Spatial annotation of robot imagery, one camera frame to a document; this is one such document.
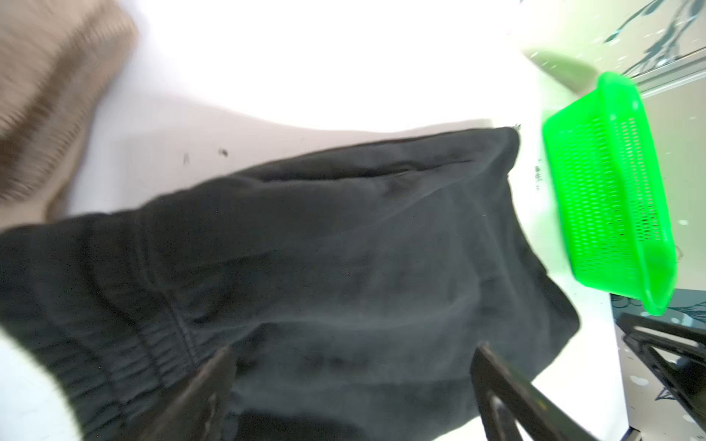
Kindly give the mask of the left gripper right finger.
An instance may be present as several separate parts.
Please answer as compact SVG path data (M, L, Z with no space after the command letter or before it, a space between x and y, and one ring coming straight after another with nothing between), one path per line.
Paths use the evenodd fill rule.
M479 413L489 440L592 440L584 428L498 356L489 344L478 345L470 374Z

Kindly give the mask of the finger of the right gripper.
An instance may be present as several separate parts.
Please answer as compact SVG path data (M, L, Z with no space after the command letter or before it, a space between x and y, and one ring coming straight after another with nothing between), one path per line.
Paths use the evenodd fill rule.
M622 314L623 342L690 416L705 415L705 332Z

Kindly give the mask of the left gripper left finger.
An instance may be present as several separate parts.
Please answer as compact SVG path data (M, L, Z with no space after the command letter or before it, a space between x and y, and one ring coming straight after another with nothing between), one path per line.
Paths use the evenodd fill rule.
M219 440L236 372L233 349L219 349L132 424L132 439Z

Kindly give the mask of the green plastic basket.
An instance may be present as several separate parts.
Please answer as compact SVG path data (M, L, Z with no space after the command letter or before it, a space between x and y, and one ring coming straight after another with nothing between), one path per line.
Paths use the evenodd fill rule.
M641 93L618 73L542 126L548 169L575 279L663 314L678 253Z

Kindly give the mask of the black shorts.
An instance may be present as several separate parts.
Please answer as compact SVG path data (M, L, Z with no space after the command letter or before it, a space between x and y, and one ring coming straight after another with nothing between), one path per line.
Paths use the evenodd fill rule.
M1 236L1 325L111 439L217 350L224 440L432 440L474 350L535 377L580 321L531 250L511 128L305 154Z

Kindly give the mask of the beige shorts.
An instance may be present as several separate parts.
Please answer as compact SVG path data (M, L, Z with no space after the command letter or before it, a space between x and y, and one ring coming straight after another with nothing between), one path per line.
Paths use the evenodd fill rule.
M52 220L138 39L116 1L1 4L1 227Z

